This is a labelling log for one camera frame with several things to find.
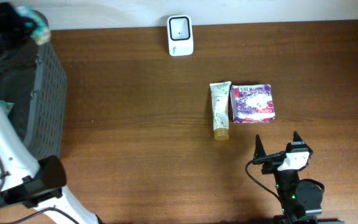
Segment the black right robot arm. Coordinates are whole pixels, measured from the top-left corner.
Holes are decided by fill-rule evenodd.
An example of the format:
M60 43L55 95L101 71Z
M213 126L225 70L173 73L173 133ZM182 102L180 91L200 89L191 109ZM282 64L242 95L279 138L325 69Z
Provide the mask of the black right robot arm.
M273 217L273 223L342 223L341 220L320 220L322 214L325 186L313 179L300 179L299 171L308 166L313 150L302 140L297 132L284 151L268 155L259 135L255 137L255 151L251 161L245 166L248 177L257 185L272 194L280 203L281 215ZM263 175L274 175L276 191L268 189L257 181L248 171L250 165L261 165Z

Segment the white cream tube gold cap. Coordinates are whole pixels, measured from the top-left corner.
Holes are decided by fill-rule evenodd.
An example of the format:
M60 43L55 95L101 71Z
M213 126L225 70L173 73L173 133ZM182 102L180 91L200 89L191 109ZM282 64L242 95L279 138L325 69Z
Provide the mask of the white cream tube gold cap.
M229 92L231 82L211 83L211 105L213 113L213 134L217 141L229 139Z

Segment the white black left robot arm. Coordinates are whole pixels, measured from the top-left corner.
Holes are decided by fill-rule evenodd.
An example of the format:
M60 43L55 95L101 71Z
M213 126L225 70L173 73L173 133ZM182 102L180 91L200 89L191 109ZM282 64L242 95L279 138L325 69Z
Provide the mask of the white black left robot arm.
M21 204L56 223L99 223L68 188L60 159L66 98L45 16L0 2L0 209Z

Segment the teal snack bag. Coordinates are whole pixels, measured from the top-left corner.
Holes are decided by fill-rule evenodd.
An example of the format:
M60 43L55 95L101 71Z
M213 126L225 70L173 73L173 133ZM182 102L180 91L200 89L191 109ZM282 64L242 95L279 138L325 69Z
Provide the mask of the teal snack bag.
M43 45L50 41L51 32L48 20L41 12L33 10L30 6L18 6L16 12L23 20L29 36L37 45Z

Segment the purple tissue pack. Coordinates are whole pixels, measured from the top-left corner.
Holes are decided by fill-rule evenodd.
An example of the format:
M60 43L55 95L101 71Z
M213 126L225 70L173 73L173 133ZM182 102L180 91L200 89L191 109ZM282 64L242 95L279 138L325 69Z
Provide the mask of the purple tissue pack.
M269 84L233 85L230 97L235 123L269 123L275 119L272 87Z

